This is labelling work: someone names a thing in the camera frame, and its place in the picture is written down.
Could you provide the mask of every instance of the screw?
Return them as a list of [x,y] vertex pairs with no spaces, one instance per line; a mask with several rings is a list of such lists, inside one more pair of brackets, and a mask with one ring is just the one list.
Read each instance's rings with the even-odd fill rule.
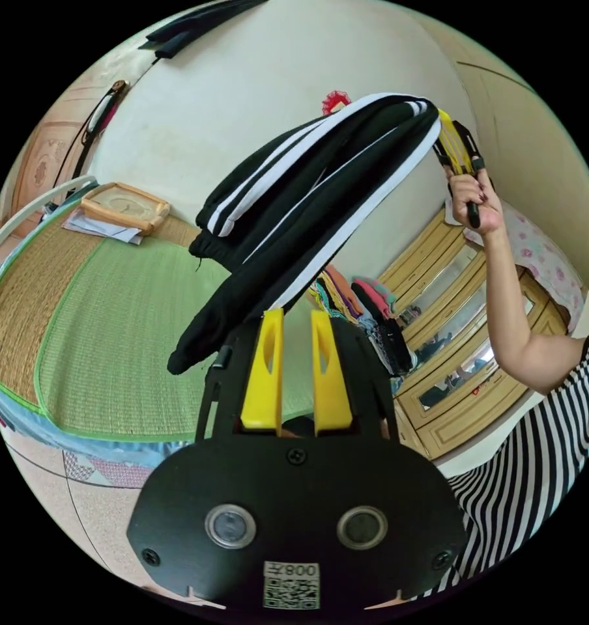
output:
[[294,449],[290,449],[286,454],[286,459],[290,464],[294,464],[294,466],[302,465],[307,459],[308,454],[304,449],[299,449],[295,447]]
[[432,569],[434,571],[439,571],[441,568],[444,568],[449,563],[451,555],[450,551],[443,551],[442,553],[439,553],[431,563]]
[[160,565],[160,556],[153,549],[143,549],[143,560],[149,566],[159,566]]

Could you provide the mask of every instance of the yellow clamp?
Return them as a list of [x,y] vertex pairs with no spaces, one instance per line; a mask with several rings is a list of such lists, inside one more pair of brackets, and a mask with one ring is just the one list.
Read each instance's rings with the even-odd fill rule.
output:
[[329,315],[312,311],[314,431],[346,430],[353,416]]
[[454,173],[463,173],[462,167],[465,167],[467,174],[473,174],[472,161],[464,146],[464,142],[453,125],[453,120],[449,114],[445,113],[442,109],[438,109],[438,114],[442,124],[440,143],[451,161]]
[[[329,315],[312,311],[314,429],[346,430],[353,416]],[[281,434],[283,309],[267,311],[258,334],[240,420],[246,430]]]
[[281,434],[283,309],[264,313],[240,420],[246,430]]

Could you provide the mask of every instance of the wooden door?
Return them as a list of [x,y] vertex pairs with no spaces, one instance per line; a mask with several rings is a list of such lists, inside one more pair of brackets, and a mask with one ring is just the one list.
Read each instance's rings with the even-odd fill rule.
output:
[[72,177],[82,150],[82,126],[110,86],[109,78],[103,81],[88,72],[60,96],[40,121],[17,176],[11,215]]

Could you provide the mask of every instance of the green straw mat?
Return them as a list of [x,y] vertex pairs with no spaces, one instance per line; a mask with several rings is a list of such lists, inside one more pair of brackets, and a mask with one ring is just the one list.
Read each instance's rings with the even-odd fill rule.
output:
[[[167,241],[103,241],[66,289],[38,352],[36,397],[46,416],[85,438],[192,442],[214,357],[181,376],[166,363],[228,275]],[[301,299],[285,317],[283,420],[313,409],[312,309]]]

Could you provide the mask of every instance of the bed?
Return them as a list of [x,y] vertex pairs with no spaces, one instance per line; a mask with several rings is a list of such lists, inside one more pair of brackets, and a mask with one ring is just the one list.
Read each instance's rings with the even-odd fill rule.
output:
[[[97,186],[60,185],[0,230],[1,245],[75,189],[0,265],[0,419],[66,452],[154,468],[194,440],[213,357],[181,376],[166,362],[228,273],[190,256],[198,230],[173,216],[140,245],[64,229]],[[301,299],[285,318],[284,420],[312,412],[312,308]]]

